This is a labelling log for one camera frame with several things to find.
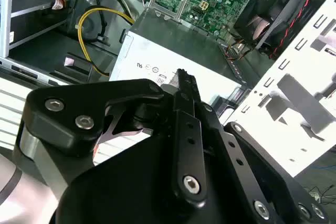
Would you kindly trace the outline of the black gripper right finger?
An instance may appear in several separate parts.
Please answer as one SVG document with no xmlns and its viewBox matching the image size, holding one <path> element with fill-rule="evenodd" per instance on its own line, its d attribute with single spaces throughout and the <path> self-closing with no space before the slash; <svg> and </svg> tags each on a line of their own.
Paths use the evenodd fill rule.
<svg viewBox="0 0 336 224">
<path fill-rule="evenodd" d="M 191 223 L 329 223 L 323 208 L 239 124 L 222 126 L 186 77 Z"/>
</svg>

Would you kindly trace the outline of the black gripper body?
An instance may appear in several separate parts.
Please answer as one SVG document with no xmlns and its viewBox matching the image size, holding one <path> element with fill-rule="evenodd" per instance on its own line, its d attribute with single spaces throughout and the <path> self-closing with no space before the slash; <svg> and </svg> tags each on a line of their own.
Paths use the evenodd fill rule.
<svg viewBox="0 0 336 224">
<path fill-rule="evenodd" d="M 152 137 L 77 177 L 64 192 L 56 223 L 255 223 L 228 166 L 203 134 L 207 199 L 195 209 L 171 189 L 172 143 Z"/>
</svg>

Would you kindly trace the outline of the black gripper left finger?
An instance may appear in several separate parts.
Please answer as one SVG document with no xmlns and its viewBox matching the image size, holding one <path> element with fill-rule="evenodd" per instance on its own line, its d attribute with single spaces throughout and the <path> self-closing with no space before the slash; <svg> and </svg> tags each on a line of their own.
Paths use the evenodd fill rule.
<svg viewBox="0 0 336 224">
<path fill-rule="evenodd" d="M 58 86 L 32 91 L 20 125 L 20 145 L 39 140 L 56 154 L 54 164 L 76 179 L 96 167 L 94 148 L 121 135 L 152 130 L 173 145 L 171 189 L 186 201 L 186 71 L 176 72 L 177 91 L 170 94 L 149 79 Z"/>
</svg>

